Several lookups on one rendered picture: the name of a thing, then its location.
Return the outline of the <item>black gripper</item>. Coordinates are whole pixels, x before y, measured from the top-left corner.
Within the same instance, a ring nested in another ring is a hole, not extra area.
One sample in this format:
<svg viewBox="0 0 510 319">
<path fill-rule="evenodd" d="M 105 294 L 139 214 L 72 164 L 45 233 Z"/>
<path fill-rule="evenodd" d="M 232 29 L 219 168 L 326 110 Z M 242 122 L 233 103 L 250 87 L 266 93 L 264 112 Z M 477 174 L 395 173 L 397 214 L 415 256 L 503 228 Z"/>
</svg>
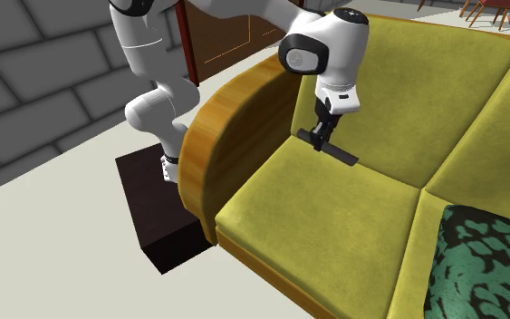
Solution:
<svg viewBox="0 0 510 319">
<path fill-rule="evenodd" d="M 322 150 L 322 145 L 326 140 L 332 136 L 341 115 L 334 115 L 330 113 L 331 104 L 329 99 L 322 102 L 319 98 L 316 99 L 315 113 L 318 116 L 317 125 L 310 131 L 310 142 L 316 151 Z"/>
</svg>

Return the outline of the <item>black remote control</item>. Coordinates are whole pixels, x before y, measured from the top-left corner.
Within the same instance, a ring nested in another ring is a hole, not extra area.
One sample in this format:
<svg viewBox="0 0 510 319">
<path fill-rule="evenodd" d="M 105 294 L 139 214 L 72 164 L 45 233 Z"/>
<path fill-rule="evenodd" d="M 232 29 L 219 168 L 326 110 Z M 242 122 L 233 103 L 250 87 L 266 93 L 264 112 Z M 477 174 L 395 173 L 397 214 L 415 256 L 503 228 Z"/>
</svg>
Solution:
<svg viewBox="0 0 510 319">
<path fill-rule="evenodd" d="M 326 140 L 316 143 L 316 138 L 313 138 L 313 133 L 304 129 L 299 129 L 297 136 L 305 142 L 311 144 L 315 150 L 322 151 L 336 158 L 337 160 L 349 165 L 354 166 L 359 158 L 352 154 L 332 145 Z"/>
</svg>

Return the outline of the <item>dark robot stand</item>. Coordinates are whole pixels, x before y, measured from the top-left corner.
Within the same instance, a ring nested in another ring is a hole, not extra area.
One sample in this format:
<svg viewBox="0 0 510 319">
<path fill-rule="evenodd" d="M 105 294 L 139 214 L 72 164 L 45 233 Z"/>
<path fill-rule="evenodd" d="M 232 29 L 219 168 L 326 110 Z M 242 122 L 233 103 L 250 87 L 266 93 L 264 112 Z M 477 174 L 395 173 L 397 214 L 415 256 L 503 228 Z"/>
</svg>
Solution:
<svg viewBox="0 0 510 319">
<path fill-rule="evenodd" d="M 140 248 L 161 274 L 212 247 L 201 223 L 188 212 L 178 186 L 163 179 L 155 144 L 116 159 Z"/>
</svg>

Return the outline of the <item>green black patterned pillow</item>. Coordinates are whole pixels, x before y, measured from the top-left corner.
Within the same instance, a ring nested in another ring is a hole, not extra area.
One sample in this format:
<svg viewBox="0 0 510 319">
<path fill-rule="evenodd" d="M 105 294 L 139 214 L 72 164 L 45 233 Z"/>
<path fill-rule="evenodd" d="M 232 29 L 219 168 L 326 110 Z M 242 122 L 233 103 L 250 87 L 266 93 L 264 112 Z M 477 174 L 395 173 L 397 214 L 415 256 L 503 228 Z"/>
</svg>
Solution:
<svg viewBox="0 0 510 319">
<path fill-rule="evenodd" d="M 423 311 L 424 319 L 510 319 L 510 218 L 444 208 Z"/>
</svg>

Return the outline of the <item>red wooden chair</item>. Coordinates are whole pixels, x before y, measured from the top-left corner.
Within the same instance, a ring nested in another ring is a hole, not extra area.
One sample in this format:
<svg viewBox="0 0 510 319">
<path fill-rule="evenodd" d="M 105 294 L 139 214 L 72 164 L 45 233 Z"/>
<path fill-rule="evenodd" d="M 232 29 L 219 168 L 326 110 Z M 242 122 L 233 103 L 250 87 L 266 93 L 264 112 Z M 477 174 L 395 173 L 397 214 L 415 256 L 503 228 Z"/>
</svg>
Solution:
<svg viewBox="0 0 510 319">
<path fill-rule="evenodd" d="M 510 0 L 466 0 L 460 9 L 459 16 L 462 17 L 470 5 L 474 3 L 474 6 L 469 11 L 469 14 L 465 17 L 465 20 L 469 22 L 469 28 L 472 28 L 477 23 L 479 17 L 486 9 L 493 9 L 496 11 L 494 19 L 491 23 L 492 26 L 499 20 L 499 26 L 497 31 L 501 32 L 505 18 L 510 11 Z"/>
</svg>

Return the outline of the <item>yellow sofa with wooden frame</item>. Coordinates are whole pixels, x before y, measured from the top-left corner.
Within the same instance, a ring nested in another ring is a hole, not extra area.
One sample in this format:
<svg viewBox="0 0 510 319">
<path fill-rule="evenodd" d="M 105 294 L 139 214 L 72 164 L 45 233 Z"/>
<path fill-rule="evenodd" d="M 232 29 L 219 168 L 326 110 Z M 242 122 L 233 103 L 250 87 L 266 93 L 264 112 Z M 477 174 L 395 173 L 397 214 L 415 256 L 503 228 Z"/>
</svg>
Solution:
<svg viewBox="0 0 510 319">
<path fill-rule="evenodd" d="M 178 190 L 207 239 L 317 319 L 424 319 L 448 205 L 510 218 L 510 35 L 371 15 L 361 108 L 332 144 L 312 76 L 271 56 L 198 111 Z"/>
</svg>

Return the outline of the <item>brown door with red frame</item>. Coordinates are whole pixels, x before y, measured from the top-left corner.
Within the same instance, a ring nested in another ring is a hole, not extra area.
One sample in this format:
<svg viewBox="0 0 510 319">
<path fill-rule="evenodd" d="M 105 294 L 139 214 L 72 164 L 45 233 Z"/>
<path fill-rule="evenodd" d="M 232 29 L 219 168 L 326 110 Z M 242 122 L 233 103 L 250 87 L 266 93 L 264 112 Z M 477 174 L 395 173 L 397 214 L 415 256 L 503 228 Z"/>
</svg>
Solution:
<svg viewBox="0 0 510 319">
<path fill-rule="evenodd" d="M 176 4 L 176 17 L 189 80 L 205 79 L 278 42 L 284 32 L 258 16 L 217 19 L 188 0 Z"/>
</svg>

